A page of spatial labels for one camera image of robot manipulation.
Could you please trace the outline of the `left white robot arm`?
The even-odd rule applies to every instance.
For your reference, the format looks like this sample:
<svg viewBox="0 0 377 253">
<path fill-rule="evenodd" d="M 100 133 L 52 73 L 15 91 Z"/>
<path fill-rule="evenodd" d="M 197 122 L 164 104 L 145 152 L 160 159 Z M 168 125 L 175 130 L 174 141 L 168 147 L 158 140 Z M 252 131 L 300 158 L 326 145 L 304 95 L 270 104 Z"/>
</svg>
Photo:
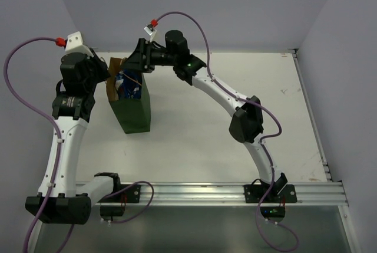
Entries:
<svg viewBox="0 0 377 253">
<path fill-rule="evenodd" d="M 61 58 L 62 80 L 52 102 L 54 135 L 47 169 L 35 196 L 25 208 L 44 224 L 83 225 L 91 208 L 120 190 L 117 173 L 100 172 L 84 186 L 76 183 L 77 165 L 84 134 L 95 104 L 97 84 L 109 78 L 107 65 L 95 52 L 71 52 Z"/>
</svg>

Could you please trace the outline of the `green paper bag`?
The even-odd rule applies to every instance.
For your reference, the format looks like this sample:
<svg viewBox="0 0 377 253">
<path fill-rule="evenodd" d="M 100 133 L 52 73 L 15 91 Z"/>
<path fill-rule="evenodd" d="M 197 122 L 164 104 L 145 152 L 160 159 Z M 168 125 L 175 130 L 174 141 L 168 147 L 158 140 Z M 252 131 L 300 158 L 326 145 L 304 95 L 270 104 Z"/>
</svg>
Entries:
<svg viewBox="0 0 377 253">
<path fill-rule="evenodd" d="M 126 134 L 145 133 L 151 129 L 151 104 L 150 95 L 144 75 L 141 99 L 118 99 L 115 90 L 115 76 L 121 70 L 125 58 L 110 58 L 108 72 L 110 77 L 106 80 L 106 93 L 108 102 L 117 118 L 121 128 Z"/>
</svg>

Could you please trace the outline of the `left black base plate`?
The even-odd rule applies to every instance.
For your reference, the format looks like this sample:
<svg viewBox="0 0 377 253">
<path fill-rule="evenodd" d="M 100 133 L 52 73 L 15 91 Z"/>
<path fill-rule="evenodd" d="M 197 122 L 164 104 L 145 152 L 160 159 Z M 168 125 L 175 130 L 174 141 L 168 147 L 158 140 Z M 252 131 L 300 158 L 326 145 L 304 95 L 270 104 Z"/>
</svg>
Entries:
<svg viewBox="0 0 377 253">
<path fill-rule="evenodd" d="M 112 197 L 104 197 L 100 200 L 100 216 L 104 219 L 122 217 L 128 203 L 139 203 L 140 185 L 134 185 Z"/>
</svg>

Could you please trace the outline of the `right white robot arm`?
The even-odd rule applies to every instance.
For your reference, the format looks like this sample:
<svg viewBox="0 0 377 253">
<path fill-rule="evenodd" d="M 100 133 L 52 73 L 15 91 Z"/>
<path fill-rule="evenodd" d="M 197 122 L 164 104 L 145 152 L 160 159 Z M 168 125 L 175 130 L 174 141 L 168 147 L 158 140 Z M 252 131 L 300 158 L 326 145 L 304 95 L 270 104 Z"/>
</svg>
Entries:
<svg viewBox="0 0 377 253">
<path fill-rule="evenodd" d="M 263 133 L 263 113 L 266 110 L 259 98 L 247 98 L 209 74 L 207 64 L 190 52 L 182 32 L 167 32 L 165 42 L 162 46 L 140 38 L 135 50 L 121 63 L 121 68 L 152 73 L 157 65 L 171 66 L 180 80 L 219 103 L 232 118 L 229 126 L 232 138 L 244 144 L 254 160 L 263 190 L 270 197 L 280 194 L 287 185 L 287 178 L 277 169 L 266 147 L 268 136 Z"/>
</svg>

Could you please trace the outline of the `aluminium mounting rail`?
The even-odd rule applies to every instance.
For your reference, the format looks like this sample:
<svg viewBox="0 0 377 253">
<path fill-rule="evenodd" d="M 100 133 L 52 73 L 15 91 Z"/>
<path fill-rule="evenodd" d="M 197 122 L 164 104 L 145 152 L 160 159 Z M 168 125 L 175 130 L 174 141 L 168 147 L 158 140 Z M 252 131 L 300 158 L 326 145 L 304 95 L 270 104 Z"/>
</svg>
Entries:
<svg viewBox="0 0 377 253">
<path fill-rule="evenodd" d="M 127 205 L 152 206 L 256 206 L 246 203 L 241 183 L 153 183 L 153 188 L 140 185 L 139 203 Z M 343 185 L 338 182 L 293 184 L 297 203 L 286 206 L 345 206 L 348 204 Z"/>
</svg>

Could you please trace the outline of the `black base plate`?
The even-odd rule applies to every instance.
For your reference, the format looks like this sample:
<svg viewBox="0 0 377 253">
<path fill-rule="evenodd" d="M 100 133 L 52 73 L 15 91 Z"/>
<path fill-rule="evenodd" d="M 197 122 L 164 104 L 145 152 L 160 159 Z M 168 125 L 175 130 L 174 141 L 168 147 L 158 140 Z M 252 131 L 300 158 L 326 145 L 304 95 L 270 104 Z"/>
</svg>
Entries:
<svg viewBox="0 0 377 253">
<path fill-rule="evenodd" d="M 259 203 L 268 188 L 269 184 L 260 179 L 255 179 L 251 184 L 244 185 L 245 202 Z M 295 186 L 288 184 L 286 178 L 280 177 L 263 200 L 260 213 L 267 220 L 281 222 L 285 218 L 286 205 L 297 202 Z"/>
<path fill-rule="evenodd" d="M 139 203 L 140 185 L 134 185 L 112 197 L 104 197 L 100 200 L 100 216 L 104 219 L 122 217 L 128 203 Z"/>
</svg>

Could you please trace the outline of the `blue snack packet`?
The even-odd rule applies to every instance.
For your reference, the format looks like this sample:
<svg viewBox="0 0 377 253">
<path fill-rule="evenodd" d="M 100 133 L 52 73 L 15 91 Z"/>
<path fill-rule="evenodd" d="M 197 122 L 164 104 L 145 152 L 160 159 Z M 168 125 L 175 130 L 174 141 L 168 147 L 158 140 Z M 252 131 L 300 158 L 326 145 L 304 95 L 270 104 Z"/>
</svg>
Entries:
<svg viewBox="0 0 377 253">
<path fill-rule="evenodd" d="M 141 99 L 143 78 L 140 72 L 121 70 L 115 76 L 118 99 Z"/>
</svg>

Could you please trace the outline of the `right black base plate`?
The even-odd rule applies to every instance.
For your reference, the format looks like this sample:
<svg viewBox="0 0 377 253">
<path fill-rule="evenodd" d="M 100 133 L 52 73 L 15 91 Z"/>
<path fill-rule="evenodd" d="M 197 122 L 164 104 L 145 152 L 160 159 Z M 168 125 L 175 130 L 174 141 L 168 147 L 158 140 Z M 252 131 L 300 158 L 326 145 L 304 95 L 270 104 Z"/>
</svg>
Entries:
<svg viewBox="0 0 377 253">
<path fill-rule="evenodd" d="M 244 185 L 245 202 L 259 203 L 268 188 L 269 184 L 260 179 L 255 179 L 251 184 Z M 281 222 L 285 218 L 286 205 L 297 202 L 295 186 L 288 184 L 286 178 L 280 177 L 263 200 L 260 213 L 267 220 Z"/>
</svg>

